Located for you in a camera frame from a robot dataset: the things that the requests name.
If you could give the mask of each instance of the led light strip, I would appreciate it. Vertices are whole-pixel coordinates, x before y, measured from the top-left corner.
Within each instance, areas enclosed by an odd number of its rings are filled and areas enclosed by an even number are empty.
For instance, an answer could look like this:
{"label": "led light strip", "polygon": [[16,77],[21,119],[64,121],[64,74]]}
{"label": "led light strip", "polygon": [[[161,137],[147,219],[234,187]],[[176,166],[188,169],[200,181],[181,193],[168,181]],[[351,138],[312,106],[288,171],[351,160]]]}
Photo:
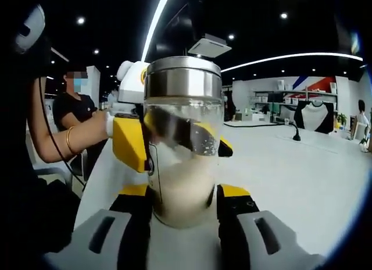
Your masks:
{"label": "led light strip", "polygon": [[156,8],[155,14],[152,18],[152,22],[151,22],[151,25],[150,25],[149,33],[147,34],[146,43],[145,43],[145,46],[144,46],[144,51],[142,53],[141,62],[144,62],[145,59],[146,59],[153,33],[154,33],[156,25],[158,24],[158,21],[160,19],[160,15],[162,14],[162,12],[164,10],[164,7],[167,4],[167,1],[168,0],[160,0],[159,4],[158,4],[158,7]]}
{"label": "led light strip", "polygon": [[247,62],[242,65],[237,65],[233,66],[231,68],[223,69],[221,72],[226,72],[229,70],[233,70],[236,68],[242,68],[243,66],[247,65],[254,65],[256,63],[260,62],[268,62],[268,61],[274,61],[276,59],[287,59],[287,58],[293,58],[295,56],[340,56],[342,58],[349,58],[349,59],[356,59],[357,61],[363,61],[363,58],[359,56],[353,56],[353,55],[348,55],[348,54],[341,54],[341,53],[300,53],[300,54],[291,54],[291,55],[284,55],[284,56],[275,56],[273,58],[267,58],[267,59],[260,59],[259,61],[254,61],[254,62]]}

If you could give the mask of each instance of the blender jar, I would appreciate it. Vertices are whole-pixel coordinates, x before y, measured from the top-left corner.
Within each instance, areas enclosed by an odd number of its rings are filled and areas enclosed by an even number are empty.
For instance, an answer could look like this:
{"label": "blender jar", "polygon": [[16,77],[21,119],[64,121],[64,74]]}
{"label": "blender jar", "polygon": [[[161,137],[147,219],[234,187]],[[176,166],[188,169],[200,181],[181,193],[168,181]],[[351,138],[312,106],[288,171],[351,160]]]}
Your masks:
{"label": "blender jar", "polygon": [[185,228],[207,218],[223,125],[220,68],[187,56],[149,65],[144,123],[154,171],[154,213]]}

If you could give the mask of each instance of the white table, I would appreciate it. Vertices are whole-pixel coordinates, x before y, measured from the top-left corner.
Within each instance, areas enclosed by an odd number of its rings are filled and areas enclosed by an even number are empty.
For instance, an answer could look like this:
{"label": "white table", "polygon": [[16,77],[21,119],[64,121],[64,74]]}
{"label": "white table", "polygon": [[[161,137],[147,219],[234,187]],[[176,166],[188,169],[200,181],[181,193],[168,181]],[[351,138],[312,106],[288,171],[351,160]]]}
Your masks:
{"label": "white table", "polygon": [[[233,128],[223,136],[234,155],[220,158],[217,183],[251,192],[260,210],[269,210],[298,235],[309,253],[328,255],[350,227],[368,184],[372,155],[358,144],[292,126]],[[99,209],[109,209],[123,184],[147,181],[119,162],[108,141],[85,188],[75,227]]]}

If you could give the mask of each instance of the black ceiling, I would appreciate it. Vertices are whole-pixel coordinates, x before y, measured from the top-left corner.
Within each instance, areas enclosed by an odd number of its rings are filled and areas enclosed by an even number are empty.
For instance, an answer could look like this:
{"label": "black ceiling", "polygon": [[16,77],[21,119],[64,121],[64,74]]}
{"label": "black ceiling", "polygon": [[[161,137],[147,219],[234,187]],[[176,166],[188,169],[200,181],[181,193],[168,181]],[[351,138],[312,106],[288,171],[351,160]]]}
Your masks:
{"label": "black ceiling", "polygon": [[[101,71],[100,94],[116,87],[122,61],[141,58],[147,32],[159,0],[47,0],[45,32],[62,55]],[[227,40],[232,50],[211,60],[222,69],[242,63],[303,52],[351,54],[353,32],[340,0],[169,0],[151,43],[150,62],[185,54],[203,34]],[[287,19],[281,19],[281,13]],[[79,16],[85,23],[77,25]],[[235,35],[230,41],[227,36]],[[63,90],[65,62],[53,56],[48,93]],[[332,56],[307,56],[255,64],[223,73],[249,80],[278,76],[346,75],[358,80],[362,62]]]}

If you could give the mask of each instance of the stainless steel lid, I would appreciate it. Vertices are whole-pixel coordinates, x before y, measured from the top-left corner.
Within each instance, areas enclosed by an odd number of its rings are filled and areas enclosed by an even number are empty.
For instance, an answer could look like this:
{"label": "stainless steel lid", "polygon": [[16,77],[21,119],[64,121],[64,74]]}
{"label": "stainless steel lid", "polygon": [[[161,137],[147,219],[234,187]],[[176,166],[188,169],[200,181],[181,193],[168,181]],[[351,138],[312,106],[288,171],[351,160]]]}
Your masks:
{"label": "stainless steel lid", "polygon": [[145,99],[206,97],[221,99],[221,69],[191,56],[172,56],[151,63],[146,71]]}

